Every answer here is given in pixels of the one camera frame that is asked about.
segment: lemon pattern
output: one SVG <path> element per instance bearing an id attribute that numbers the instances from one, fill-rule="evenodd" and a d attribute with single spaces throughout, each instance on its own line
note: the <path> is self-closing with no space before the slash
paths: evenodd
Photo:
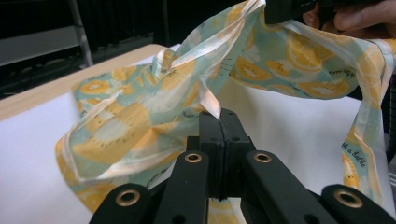
<path id="1" fill-rule="evenodd" d="M 323 62 L 333 57 L 334 54 L 311 39 L 288 32 L 286 45 L 286 58 L 296 68 L 303 71 L 319 71 Z"/>
<path id="2" fill-rule="evenodd" d="M 396 64 L 395 40 L 386 43 Z M 198 134 L 198 114 L 206 110 L 202 82 L 214 94 L 231 78 L 251 88 L 326 100 L 360 85 L 361 108 L 340 143 L 340 160 L 345 184 L 381 203 L 372 148 L 381 130 L 382 78 L 389 76 L 384 66 L 392 63 L 383 53 L 375 42 L 296 21 L 267 25 L 264 1 L 240 3 L 203 22 L 177 51 L 167 49 L 153 63 L 73 86 L 81 119 L 56 145 L 59 168 L 94 211 L 120 184 L 150 186 L 185 149 L 187 136 Z M 209 223 L 238 223 L 230 203 L 209 206 Z"/>

